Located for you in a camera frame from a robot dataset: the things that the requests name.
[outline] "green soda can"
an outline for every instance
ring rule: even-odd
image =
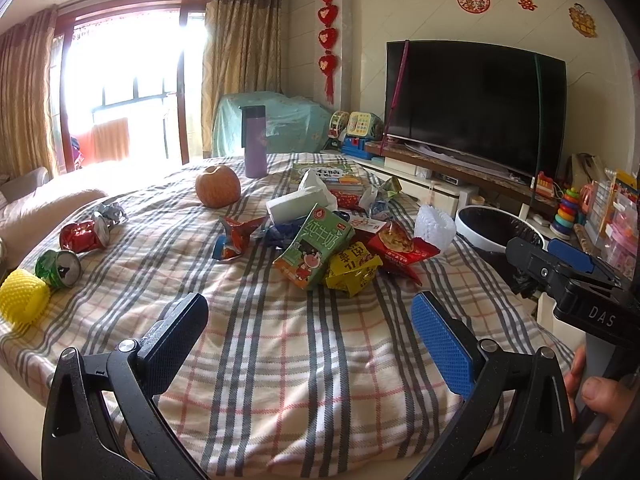
[[[82,275],[82,267],[75,252],[49,250],[38,258],[35,275],[57,290],[73,286]]]

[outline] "trash can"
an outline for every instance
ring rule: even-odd
[[[485,205],[459,209],[456,230],[500,274],[514,294],[528,298],[536,291],[538,282],[512,266],[504,253],[507,242],[512,238],[522,238],[545,248],[545,239],[539,231],[516,215]]]

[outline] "water bottle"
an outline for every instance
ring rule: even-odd
[[[267,120],[264,105],[241,106],[242,147],[244,148],[244,175],[262,178],[267,171]]]

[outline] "screw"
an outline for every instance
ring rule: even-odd
[[[480,348],[485,352],[491,354],[495,352],[499,348],[499,346],[498,343],[493,339],[482,339],[482,341],[480,342]]]
[[[74,355],[76,355],[76,349],[75,348],[66,348],[62,352],[60,357],[62,357],[65,361],[69,361],[69,359],[71,359]]]
[[[546,357],[547,359],[553,359],[556,357],[556,353],[548,346],[541,347],[540,353],[542,354],[542,357]]]
[[[135,339],[125,339],[118,345],[118,350],[120,350],[121,352],[131,352],[135,347]]]

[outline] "tv screen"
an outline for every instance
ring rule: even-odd
[[[386,44],[386,117],[404,42]],[[538,89],[540,74],[540,92]],[[533,176],[556,177],[562,151],[564,61],[517,48],[464,41],[411,41],[388,132],[468,153]]]

